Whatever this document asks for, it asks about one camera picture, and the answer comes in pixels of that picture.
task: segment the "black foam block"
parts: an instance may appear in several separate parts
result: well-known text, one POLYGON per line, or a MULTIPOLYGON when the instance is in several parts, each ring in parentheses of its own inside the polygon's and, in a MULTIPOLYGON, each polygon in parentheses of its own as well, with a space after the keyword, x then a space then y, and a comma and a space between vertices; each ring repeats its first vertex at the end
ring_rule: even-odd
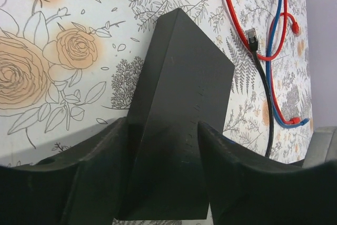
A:
POLYGON ((233 72, 183 10, 158 19, 127 116, 133 167, 119 219, 206 218, 197 124, 222 132, 233 72))

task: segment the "rose illustration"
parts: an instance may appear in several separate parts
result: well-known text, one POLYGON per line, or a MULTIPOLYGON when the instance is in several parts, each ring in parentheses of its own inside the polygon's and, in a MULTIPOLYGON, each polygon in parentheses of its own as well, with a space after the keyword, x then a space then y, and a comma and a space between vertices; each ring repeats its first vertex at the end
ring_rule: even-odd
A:
POLYGON ((51 80, 42 51, 28 40, 0 37, 0 115, 22 113, 43 103, 51 80))
POLYGON ((51 63, 66 69, 86 69, 97 60, 95 38, 78 28, 60 32, 57 41, 48 43, 43 55, 51 63))

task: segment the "red cable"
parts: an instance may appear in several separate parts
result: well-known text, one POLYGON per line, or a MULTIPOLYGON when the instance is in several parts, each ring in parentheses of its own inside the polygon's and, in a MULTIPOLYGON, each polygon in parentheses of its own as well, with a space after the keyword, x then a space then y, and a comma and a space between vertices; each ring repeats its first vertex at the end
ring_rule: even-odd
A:
MULTIPOLYGON (((226 2, 227 2, 227 6, 228 6, 229 12, 231 14, 231 18, 233 20, 234 26, 235 26, 235 28, 237 30, 237 33, 239 34, 239 37, 240 37, 242 43, 249 50, 248 41, 247 41, 247 39, 246 39, 246 37, 245 37, 245 35, 244 35, 241 27, 240 27, 239 21, 237 20, 236 13, 235 13, 232 1, 231 0, 226 0, 226 2)), ((288 0, 284 0, 284 13, 286 13, 286 14, 288 13, 288 0)), ((279 53, 281 52, 281 49, 283 47, 284 40, 285 40, 286 23, 287 23, 287 19, 285 19, 284 23, 283 23, 281 42, 279 44, 279 47, 278 47, 276 53, 273 56, 271 56, 271 57, 265 57, 265 56, 262 56, 262 55, 258 54, 257 56, 259 57, 260 60, 271 61, 271 60, 275 59, 279 55, 279 53)))

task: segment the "red connector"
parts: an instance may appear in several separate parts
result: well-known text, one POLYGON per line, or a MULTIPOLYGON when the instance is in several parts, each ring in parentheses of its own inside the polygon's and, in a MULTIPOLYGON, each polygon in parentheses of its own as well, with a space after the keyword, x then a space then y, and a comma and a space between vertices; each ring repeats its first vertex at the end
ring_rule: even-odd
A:
POLYGON ((291 30, 296 36, 299 36, 301 34, 300 26, 297 22, 293 23, 291 26, 291 30))
POLYGON ((292 125, 299 124, 301 122, 301 118, 295 117, 290 120, 292 122, 292 125))

